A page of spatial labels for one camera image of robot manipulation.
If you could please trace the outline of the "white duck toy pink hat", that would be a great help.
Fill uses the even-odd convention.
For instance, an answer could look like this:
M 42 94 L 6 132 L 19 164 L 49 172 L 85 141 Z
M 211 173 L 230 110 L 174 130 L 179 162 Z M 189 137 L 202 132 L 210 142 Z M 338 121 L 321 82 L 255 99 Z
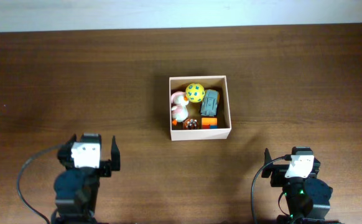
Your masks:
M 172 125 L 175 126 L 188 118 L 187 105 L 189 104 L 189 100 L 185 92 L 177 91 L 170 96 L 170 102 L 172 104 Z

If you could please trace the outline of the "multicolour puzzle cube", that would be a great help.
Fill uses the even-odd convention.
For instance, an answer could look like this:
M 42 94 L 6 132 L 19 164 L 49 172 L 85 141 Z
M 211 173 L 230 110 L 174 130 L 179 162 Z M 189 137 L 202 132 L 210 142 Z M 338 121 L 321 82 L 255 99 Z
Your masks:
M 203 117 L 202 129 L 217 129 L 218 119 L 216 117 Z

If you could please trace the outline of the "orange lattice ball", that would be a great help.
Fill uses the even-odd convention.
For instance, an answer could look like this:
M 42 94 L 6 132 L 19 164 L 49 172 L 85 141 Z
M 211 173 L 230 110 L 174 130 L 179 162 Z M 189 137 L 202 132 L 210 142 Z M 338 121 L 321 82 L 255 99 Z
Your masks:
M 199 128 L 199 124 L 196 119 L 188 118 L 183 122 L 184 130 L 193 130 L 193 129 L 198 129 L 198 128 Z

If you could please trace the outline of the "yellow and grey toy truck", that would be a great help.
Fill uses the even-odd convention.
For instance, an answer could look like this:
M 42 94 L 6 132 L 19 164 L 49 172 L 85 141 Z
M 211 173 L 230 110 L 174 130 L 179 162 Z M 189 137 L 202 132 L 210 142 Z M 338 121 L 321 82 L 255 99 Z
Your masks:
M 200 114 L 202 116 L 215 117 L 218 110 L 219 92 L 216 90 L 207 90 L 202 101 Z

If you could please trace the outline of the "yellow ball blue letters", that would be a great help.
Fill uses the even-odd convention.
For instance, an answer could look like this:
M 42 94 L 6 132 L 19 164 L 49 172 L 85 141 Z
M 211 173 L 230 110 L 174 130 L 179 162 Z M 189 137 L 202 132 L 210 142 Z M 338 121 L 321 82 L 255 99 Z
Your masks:
M 189 102 L 199 103 L 205 97 L 205 89 L 199 83 L 191 83 L 186 87 L 185 94 Z

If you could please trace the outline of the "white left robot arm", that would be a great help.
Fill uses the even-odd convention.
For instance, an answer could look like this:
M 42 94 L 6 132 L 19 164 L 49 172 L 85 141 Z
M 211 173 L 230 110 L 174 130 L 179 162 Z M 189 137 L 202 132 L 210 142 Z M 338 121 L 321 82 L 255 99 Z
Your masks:
M 56 209 L 50 221 L 63 223 L 96 223 L 95 210 L 100 179 L 109 178 L 121 170 L 121 154 L 113 136 L 111 158 L 102 160 L 102 137 L 85 133 L 74 134 L 58 147 L 57 159 L 64 166 L 53 184 Z

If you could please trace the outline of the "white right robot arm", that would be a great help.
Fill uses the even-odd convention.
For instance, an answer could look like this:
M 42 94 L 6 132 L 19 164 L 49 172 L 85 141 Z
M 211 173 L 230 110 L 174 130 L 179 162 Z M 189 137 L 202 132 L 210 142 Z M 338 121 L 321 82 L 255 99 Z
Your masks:
M 330 223 L 325 217 L 330 211 L 330 198 L 333 189 L 324 181 L 317 178 L 320 162 L 314 161 L 313 169 L 308 177 L 285 176 L 287 165 L 271 165 L 265 174 L 271 178 L 272 187 L 282 189 L 281 196 L 285 197 L 288 213 L 278 215 L 279 224 L 301 223 Z

